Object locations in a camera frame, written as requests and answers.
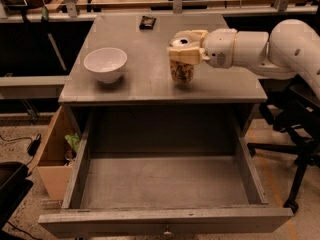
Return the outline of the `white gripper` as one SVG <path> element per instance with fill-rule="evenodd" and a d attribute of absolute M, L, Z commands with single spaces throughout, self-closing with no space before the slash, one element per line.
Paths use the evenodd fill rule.
<path fill-rule="evenodd" d="M 204 39 L 202 48 L 168 47 L 168 56 L 170 60 L 191 65 L 205 61 L 214 68 L 230 68 L 236 35 L 235 29 L 217 29 L 211 33 L 207 30 L 179 31 L 174 35 L 175 38 L 189 39 L 191 42 Z"/>

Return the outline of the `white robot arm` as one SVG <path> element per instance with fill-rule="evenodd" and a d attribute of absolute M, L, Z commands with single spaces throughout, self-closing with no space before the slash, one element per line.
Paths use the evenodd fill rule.
<path fill-rule="evenodd" d="M 224 28 L 180 31 L 167 53 L 179 64 L 238 66 L 279 80 L 298 75 L 320 98 L 320 37 L 300 20 L 284 20 L 269 33 Z"/>

